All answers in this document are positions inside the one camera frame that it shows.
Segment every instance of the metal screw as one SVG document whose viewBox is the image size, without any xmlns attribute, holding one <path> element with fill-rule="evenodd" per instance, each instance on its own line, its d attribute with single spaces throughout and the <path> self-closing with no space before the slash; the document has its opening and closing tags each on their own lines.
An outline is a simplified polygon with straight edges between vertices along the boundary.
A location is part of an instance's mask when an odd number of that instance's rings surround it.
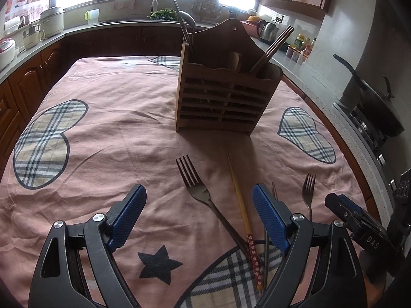
<svg viewBox="0 0 411 308">
<path fill-rule="evenodd" d="M 97 213 L 96 215 L 93 216 L 93 220 L 95 222 L 99 222 L 103 219 L 104 219 L 104 214 L 102 214 L 102 213 Z"/>
<path fill-rule="evenodd" d="M 63 222 L 61 220 L 54 222 L 54 228 L 60 228 L 61 226 L 63 226 Z"/>
<path fill-rule="evenodd" d="M 338 227 L 338 228 L 342 228 L 344 227 L 344 222 L 342 222 L 341 220 L 334 220 L 334 224 Z"/>
<path fill-rule="evenodd" d="M 302 214 L 300 214 L 300 213 L 295 213 L 295 214 L 293 214 L 293 219 L 294 219 L 295 221 L 303 221 L 303 220 L 304 220 L 304 216 L 303 216 Z"/>
</svg>

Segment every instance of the electric kettle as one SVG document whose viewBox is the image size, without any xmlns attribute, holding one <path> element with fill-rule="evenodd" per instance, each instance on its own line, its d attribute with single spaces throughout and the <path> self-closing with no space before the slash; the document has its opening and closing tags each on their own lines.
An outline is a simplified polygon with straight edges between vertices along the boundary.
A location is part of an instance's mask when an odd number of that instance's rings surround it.
<svg viewBox="0 0 411 308">
<path fill-rule="evenodd" d="M 278 30 L 274 23 L 264 20 L 259 21 L 257 24 L 257 34 L 260 37 L 260 41 L 268 45 L 274 43 Z"/>
</svg>

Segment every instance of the rice cooker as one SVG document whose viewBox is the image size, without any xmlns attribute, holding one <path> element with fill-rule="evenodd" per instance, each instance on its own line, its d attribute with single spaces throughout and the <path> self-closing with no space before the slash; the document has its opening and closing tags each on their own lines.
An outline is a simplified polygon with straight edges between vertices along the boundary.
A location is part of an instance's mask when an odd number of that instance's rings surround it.
<svg viewBox="0 0 411 308">
<path fill-rule="evenodd" d="M 0 71 L 14 59 L 16 42 L 11 38 L 0 40 Z"/>
<path fill-rule="evenodd" d="M 40 15 L 40 30 L 46 38 L 61 34 L 64 30 L 64 11 L 61 7 L 53 7 Z"/>
</svg>

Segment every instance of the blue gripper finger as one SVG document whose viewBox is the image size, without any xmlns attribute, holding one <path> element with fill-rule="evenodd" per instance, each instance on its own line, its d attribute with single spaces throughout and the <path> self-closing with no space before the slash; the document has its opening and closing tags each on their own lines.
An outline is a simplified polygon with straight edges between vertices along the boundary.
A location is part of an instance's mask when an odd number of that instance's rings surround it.
<svg viewBox="0 0 411 308">
<path fill-rule="evenodd" d="M 281 207 L 279 211 L 284 213 L 285 218 L 289 219 L 291 212 L 282 201 L 276 201 L 270 191 L 261 184 L 257 184 L 253 188 L 253 204 L 272 243 L 285 255 L 290 247 L 290 242 L 286 235 L 287 226 L 274 205 Z"/>
<path fill-rule="evenodd" d="M 107 212 L 107 247 L 110 252 L 113 253 L 117 248 L 124 246 L 146 201 L 147 193 L 144 186 L 137 184 L 122 201 L 115 203 Z"/>
</svg>

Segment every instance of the black star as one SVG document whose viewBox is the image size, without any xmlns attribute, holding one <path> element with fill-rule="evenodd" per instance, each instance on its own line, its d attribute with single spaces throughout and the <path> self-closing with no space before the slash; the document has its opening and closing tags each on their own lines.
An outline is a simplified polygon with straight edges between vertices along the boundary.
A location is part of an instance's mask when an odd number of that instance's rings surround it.
<svg viewBox="0 0 411 308">
<path fill-rule="evenodd" d="M 144 263 L 140 278 L 159 278 L 167 285 L 171 283 L 171 271 L 182 265 L 182 263 L 169 258 L 166 246 L 159 248 L 155 255 L 138 253 L 138 256 Z"/>
</svg>

